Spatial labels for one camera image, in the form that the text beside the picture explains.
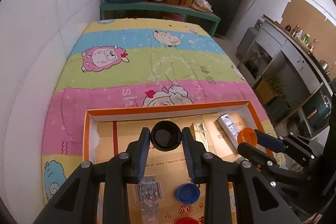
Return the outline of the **orange bottle cap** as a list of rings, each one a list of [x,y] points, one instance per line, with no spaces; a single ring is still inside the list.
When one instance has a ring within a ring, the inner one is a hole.
[[[238,133],[237,142],[238,144],[248,143],[252,147],[256,147],[257,146],[257,135],[254,129],[250,127],[245,127],[244,129],[242,129]]]

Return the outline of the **clear glitter rectangular box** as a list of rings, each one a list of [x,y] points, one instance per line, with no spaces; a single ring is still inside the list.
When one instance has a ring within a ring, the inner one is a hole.
[[[161,190],[154,176],[144,177],[136,185],[136,193],[141,204],[142,223],[159,223],[159,201]]]

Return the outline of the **blue bottle cap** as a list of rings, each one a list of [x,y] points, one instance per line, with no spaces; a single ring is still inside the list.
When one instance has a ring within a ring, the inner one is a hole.
[[[176,199],[184,205],[196,203],[200,195],[201,191],[199,187],[193,183],[182,184],[175,190]]]

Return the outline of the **gold rectangular box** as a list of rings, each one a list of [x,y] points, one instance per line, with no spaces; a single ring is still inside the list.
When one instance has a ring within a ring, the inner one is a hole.
[[[210,150],[207,140],[206,125],[204,123],[194,122],[190,126],[190,131],[193,139],[201,142],[204,145],[206,151],[209,152]]]

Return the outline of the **white Hello Kitty box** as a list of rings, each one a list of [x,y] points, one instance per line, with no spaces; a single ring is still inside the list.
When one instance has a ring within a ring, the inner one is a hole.
[[[227,134],[228,138],[230,139],[231,143],[235,148],[238,147],[238,134],[240,130],[237,128],[236,124],[232,121],[230,115],[225,113],[221,115],[217,119],[218,123],[222,127],[222,129]]]

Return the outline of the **black bottle cap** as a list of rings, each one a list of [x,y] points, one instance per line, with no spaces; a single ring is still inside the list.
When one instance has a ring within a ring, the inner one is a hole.
[[[172,151],[181,144],[182,132],[172,121],[159,121],[150,132],[150,141],[159,151]]]

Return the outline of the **red bottle cap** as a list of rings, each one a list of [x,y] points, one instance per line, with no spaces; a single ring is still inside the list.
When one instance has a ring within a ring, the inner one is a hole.
[[[197,219],[192,217],[183,217],[175,221],[174,224],[199,224]]]

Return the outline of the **teal rectangular box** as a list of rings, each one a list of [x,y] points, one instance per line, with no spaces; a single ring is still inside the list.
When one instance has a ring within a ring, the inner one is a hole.
[[[237,164],[240,164],[242,161],[245,161],[245,160],[246,160],[246,158],[240,157],[240,158],[236,159],[234,162],[237,163]]]

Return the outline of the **shallow orange-rimmed cardboard box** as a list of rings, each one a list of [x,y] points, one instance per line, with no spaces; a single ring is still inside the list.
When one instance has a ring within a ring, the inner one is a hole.
[[[264,119],[248,100],[88,110],[84,122],[83,159],[95,164],[106,162],[124,152],[129,143],[136,141],[144,127],[153,128],[157,122],[167,120],[179,128],[190,128],[194,122],[204,123],[209,152],[224,160],[235,161],[239,154],[217,121],[225,113],[230,115],[240,130],[250,127],[270,135],[275,134],[271,122]],[[149,176],[156,178],[161,190],[159,223],[175,223],[183,217],[192,217],[199,223],[204,221],[205,185],[199,186],[200,198],[192,205],[184,205],[175,197],[175,190],[190,182],[182,147],[162,152],[150,146],[144,177]],[[127,193],[130,220],[132,223],[142,223],[136,185],[129,185]]]

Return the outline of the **grey kitchen counter cabinet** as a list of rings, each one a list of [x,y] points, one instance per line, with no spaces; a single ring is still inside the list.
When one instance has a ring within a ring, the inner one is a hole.
[[[333,91],[303,42],[264,16],[248,28],[237,57],[276,133],[316,138],[327,128]]]

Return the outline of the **colourful cartoon sheep bedsheet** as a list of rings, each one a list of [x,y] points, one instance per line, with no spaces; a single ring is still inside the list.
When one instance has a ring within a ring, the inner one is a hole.
[[[250,85],[200,26],[160,19],[91,23],[74,46],[47,111],[42,142],[48,201],[79,165],[85,112],[249,100],[273,126]]]

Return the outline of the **plastic bag of buns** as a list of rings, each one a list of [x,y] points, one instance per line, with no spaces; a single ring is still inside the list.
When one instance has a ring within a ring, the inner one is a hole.
[[[194,0],[191,8],[201,12],[212,12],[212,7],[207,0]]]

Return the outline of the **green low bench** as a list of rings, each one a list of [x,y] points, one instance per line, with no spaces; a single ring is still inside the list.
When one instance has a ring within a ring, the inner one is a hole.
[[[201,12],[192,8],[184,6],[174,6],[166,3],[154,3],[154,2],[138,2],[138,3],[102,3],[100,6],[100,19],[106,20],[105,13],[107,11],[122,11],[122,10],[143,10],[143,11],[159,11],[159,12],[172,12],[176,14],[183,14],[208,20],[212,23],[209,35],[214,36],[215,31],[220,22],[220,18],[212,12]]]

